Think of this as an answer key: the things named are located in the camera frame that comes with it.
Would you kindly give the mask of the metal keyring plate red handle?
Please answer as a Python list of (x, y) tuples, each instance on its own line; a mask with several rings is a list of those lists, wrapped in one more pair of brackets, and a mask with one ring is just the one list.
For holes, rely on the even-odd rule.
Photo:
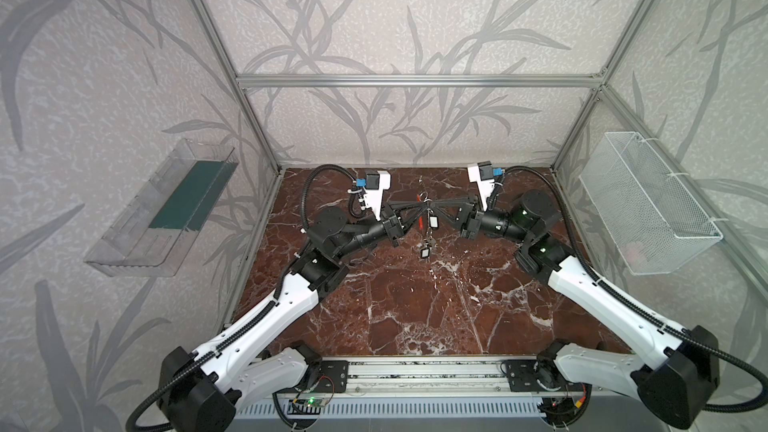
[(437, 216), (436, 213), (429, 207), (431, 204), (431, 199), (429, 197), (429, 191), (427, 188), (427, 184), (424, 181), (424, 178), (422, 176), (418, 179), (418, 195), (417, 195), (417, 201), (419, 203), (423, 204), (421, 215), (417, 219), (417, 225), (419, 228), (419, 231), (424, 235), (431, 235), (436, 229), (432, 229), (429, 227), (429, 216), (434, 215)]

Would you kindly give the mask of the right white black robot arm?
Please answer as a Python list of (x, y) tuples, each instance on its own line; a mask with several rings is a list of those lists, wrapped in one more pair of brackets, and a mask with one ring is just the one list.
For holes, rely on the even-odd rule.
[(537, 355), (535, 373), (543, 388), (582, 387), (570, 404), (544, 407), (554, 427), (577, 420), (596, 387), (640, 401), (677, 429), (689, 428), (705, 410), (720, 381), (717, 339), (702, 327), (682, 329), (614, 288), (578, 249), (552, 236), (551, 228), (566, 219), (558, 195), (527, 191), (508, 212), (476, 198), (432, 201), (429, 209), (465, 238), (483, 233), (518, 243), (515, 260), (523, 271), (578, 304), (629, 346), (629, 352), (616, 353), (557, 339)]

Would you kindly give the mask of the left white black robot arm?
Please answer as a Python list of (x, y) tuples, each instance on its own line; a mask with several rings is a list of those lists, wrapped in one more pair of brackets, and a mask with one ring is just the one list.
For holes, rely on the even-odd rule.
[(224, 431), (236, 412), (284, 390), (302, 393), (331, 381), (322, 358), (297, 342), (271, 357), (269, 345), (335, 291), (348, 273), (343, 259), (379, 242), (403, 237), (425, 212), (423, 202), (386, 205), (382, 218), (350, 221), (337, 207), (323, 209), (305, 231), (308, 241), (275, 289), (216, 337), (188, 352), (178, 347), (161, 367), (153, 399), (166, 417), (163, 430)]

